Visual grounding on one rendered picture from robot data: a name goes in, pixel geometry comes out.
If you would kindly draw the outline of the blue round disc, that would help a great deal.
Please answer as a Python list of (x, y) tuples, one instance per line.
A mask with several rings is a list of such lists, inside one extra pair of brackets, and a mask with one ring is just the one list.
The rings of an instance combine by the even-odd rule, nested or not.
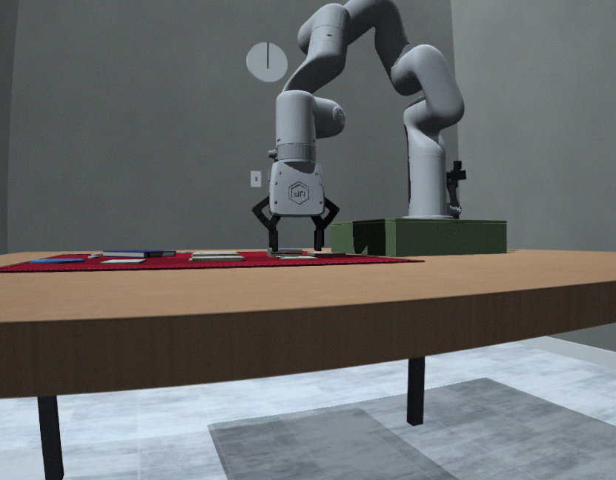
[(32, 264), (62, 264), (62, 263), (77, 263), (84, 262), (84, 259), (75, 260), (75, 261), (64, 261), (64, 260), (75, 260), (75, 259), (36, 259), (30, 260)]

